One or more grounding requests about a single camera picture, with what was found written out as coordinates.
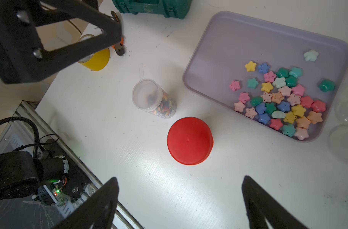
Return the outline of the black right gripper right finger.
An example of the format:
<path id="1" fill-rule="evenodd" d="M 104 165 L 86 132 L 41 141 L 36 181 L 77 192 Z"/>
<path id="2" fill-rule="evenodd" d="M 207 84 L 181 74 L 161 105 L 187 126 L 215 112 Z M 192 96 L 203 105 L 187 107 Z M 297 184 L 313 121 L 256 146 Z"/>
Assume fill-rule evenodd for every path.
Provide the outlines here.
<path id="1" fill-rule="evenodd" d="M 244 177 L 242 194 L 251 229 L 306 228 L 250 176 Z"/>

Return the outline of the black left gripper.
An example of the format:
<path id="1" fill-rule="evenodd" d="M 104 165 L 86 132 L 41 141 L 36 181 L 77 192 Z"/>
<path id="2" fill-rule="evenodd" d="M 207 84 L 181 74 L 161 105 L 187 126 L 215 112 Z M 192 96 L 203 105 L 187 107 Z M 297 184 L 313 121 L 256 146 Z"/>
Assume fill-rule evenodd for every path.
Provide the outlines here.
<path id="1" fill-rule="evenodd" d="M 81 19 L 103 29 L 102 34 L 53 50 L 42 48 L 38 34 L 33 34 L 27 1 L 0 1 L 0 79 L 5 84 L 43 81 L 75 62 L 102 51 L 120 41 L 121 26 L 99 12 L 91 1 L 33 1 L 33 20 L 43 26 L 71 19 Z"/>

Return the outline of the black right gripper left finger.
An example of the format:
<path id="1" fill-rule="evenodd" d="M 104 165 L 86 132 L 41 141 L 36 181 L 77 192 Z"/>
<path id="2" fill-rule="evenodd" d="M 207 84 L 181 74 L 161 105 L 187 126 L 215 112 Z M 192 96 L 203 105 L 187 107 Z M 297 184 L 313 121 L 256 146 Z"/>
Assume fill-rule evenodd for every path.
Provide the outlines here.
<path id="1" fill-rule="evenodd" d="M 55 228 L 110 229 L 118 205 L 118 193 L 118 181 L 113 177 Z"/>

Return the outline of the red lid candy jar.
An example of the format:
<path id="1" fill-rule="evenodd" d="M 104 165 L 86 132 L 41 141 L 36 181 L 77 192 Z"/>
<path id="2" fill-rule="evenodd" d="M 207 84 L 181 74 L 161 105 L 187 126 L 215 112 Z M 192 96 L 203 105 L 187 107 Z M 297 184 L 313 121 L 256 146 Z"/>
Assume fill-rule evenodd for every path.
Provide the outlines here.
<path id="1" fill-rule="evenodd" d="M 167 147 L 179 163 L 194 166 L 204 162 L 210 155 L 214 139 L 209 126 L 196 117 L 176 121 L 167 135 Z"/>

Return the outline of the clear plastic jar lid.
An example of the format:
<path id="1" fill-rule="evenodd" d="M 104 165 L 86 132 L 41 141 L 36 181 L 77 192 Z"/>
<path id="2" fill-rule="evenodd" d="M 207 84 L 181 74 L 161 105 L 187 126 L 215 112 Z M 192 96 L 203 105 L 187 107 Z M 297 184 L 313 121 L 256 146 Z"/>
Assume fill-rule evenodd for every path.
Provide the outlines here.
<path id="1" fill-rule="evenodd" d="M 328 148 L 339 161 L 348 164 L 348 125 L 332 129 L 328 136 Z"/>

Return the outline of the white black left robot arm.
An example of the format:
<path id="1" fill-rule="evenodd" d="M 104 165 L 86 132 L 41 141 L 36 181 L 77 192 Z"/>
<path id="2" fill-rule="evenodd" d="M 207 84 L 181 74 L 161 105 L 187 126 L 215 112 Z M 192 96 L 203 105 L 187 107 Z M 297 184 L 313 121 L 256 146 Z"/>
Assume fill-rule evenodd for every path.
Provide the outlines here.
<path id="1" fill-rule="evenodd" d="M 100 28 L 102 34 L 56 50 L 44 48 L 37 28 L 81 19 Z M 35 83 L 96 54 L 121 40 L 121 26 L 98 10 L 97 1 L 0 1 L 0 79 L 5 84 Z M 38 159 L 40 143 L 36 124 L 24 117 L 0 120 L 27 123 L 33 130 L 33 152 L 19 147 L 0 154 L 0 201 L 23 198 L 40 186 L 63 179 L 68 161 Z"/>

